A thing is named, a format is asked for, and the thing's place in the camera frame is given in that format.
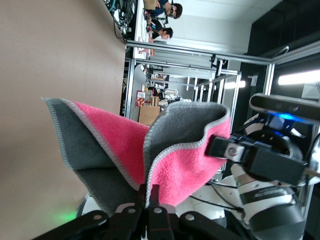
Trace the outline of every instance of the person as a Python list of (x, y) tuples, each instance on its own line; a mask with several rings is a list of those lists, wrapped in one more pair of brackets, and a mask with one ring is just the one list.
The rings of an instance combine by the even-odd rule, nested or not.
[(170, 39), (170, 38), (172, 38), (173, 34), (174, 34), (174, 31), (172, 30), (171, 27), (163, 28), (162, 30), (160, 30), (158, 32), (154, 32), (152, 34), (152, 36), (150, 36), (149, 43), (153, 43), (154, 40), (159, 36), (161, 36), (161, 38), (163, 40)]
[(155, 10), (149, 10), (152, 18), (165, 13), (167, 16), (174, 19), (178, 19), (182, 14), (182, 5), (179, 3), (173, 4), (173, 12), (171, 12), (171, 3), (168, 0), (157, 0), (155, 4)]

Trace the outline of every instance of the screw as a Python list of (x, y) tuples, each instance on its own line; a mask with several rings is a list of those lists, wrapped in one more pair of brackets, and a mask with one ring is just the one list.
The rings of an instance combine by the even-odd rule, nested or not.
[(134, 214), (136, 212), (136, 210), (134, 209), (134, 208), (130, 208), (129, 210), (128, 210), (128, 213), (130, 213), (130, 214)]
[(234, 157), (238, 154), (237, 149), (235, 149), (234, 147), (230, 147), (228, 149), (228, 154), (230, 154), (230, 156)]
[(153, 209), (153, 212), (155, 214), (160, 214), (160, 213), (162, 213), (162, 209), (160, 207), (156, 207), (155, 209)]
[(95, 216), (93, 217), (93, 220), (100, 220), (101, 218), (102, 218), (101, 215), (95, 215)]
[(195, 216), (193, 216), (192, 214), (187, 214), (185, 215), (185, 219), (187, 219), (188, 221), (193, 221), (195, 220)]

